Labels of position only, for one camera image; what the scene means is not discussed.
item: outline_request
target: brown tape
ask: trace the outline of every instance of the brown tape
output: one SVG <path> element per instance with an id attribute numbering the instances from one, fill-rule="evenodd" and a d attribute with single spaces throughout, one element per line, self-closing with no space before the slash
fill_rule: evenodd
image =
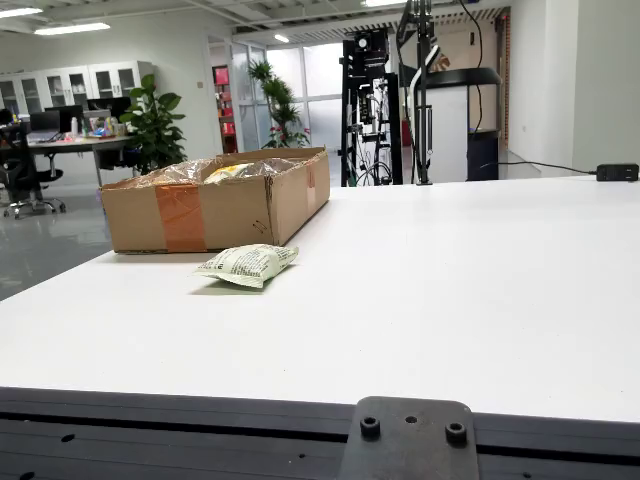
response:
<path id="1" fill-rule="evenodd" d="M 155 190 L 167 250 L 206 252 L 198 186 L 167 185 Z"/>
<path id="2" fill-rule="evenodd" d="M 307 216 L 316 211 L 316 171 L 315 162 L 307 163 Z"/>

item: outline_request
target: white cabinet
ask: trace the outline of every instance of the white cabinet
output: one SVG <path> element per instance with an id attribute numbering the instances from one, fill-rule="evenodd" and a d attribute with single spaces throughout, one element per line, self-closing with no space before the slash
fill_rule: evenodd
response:
<path id="1" fill-rule="evenodd" d="M 94 98 L 88 67 L 58 68 L 39 72 L 46 87 L 45 106 L 82 105 Z"/>
<path id="2" fill-rule="evenodd" d="M 128 97 L 149 73 L 153 73 L 153 67 L 146 62 L 89 65 L 94 98 Z"/>
<path id="3" fill-rule="evenodd" d="M 15 115 L 42 112 L 45 90 L 38 72 L 0 77 L 0 104 Z"/>
<path id="4" fill-rule="evenodd" d="M 16 115 L 65 105 L 86 109 L 90 98 L 128 97 L 150 73 L 150 63 L 131 61 L 1 75 L 0 108 Z"/>

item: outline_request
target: snack packet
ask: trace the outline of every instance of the snack packet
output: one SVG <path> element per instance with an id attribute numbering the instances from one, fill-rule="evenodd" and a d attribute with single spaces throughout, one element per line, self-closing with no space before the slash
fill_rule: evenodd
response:
<path id="1" fill-rule="evenodd" d="M 228 248 L 203 263 L 194 275 L 219 278 L 245 287 L 262 288 L 298 256 L 298 247 L 245 245 Z"/>
<path id="2" fill-rule="evenodd" d="M 204 184 L 208 185 L 210 183 L 220 183 L 225 178 L 236 177 L 250 165 L 253 164 L 241 163 L 240 165 L 231 165 L 230 167 L 219 168 L 206 178 Z"/>

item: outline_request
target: black metal frame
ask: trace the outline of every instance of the black metal frame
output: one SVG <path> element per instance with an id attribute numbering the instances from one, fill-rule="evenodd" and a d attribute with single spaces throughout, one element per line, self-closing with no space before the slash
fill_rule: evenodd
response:
<path id="1" fill-rule="evenodd" d="M 352 405 L 3 388 L 0 479 L 333 480 L 354 412 Z M 639 424 L 482 413 L 473 424 L 481 480 L 640 478 Z"/>
<path id="2" fill-rule="evenodd" d="M 357 144 L 358 136 L 361 135 L 356 128 L 357 113 L 360 111 L 360 97 L 358 95 L 361 85 L 373 84 L 374 80 L 384 80 L 387 84 L 386 94 L 389 105 L 389 117 L 377 119 L 379 125 L 389 124 L 389 144 L 382 145 L 379 135 L 376 137 L 376 149 L 374 164 L 376 167 L 372 171 L 374 185 L 380 185 L 380 166 L 378 162 L 381 148 L 389 148 L 391 153 L 390 181 L 394 185 L 402 185 L 402 144 L 401 144 L 401 123 L 400 123 L 400 101 L 398 90 L 398 76 L 395 73 L 385 73 L 379 67 L 365 68 L 361 54 L 356 51 L 356 43 L 353 39 L 345 40 L 342 44 L 342 122 L 341 122 L 341 185 L 356 186 L 355 179 L 358 177 Z"/>

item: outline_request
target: yellow package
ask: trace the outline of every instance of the yellow package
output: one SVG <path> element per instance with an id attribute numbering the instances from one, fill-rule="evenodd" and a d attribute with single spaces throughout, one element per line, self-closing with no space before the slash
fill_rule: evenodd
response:
<path id="1" fill-rule="evenodd" d="M 231 165 L 230 167 L 219 168 L 209 175 L 204 183 L 205 185 L 210 183 L 220 183 L 225 178 L 236 177 L 250 165 L 253 165 L 253 163 L 241 163 L 240 165 Z"/>

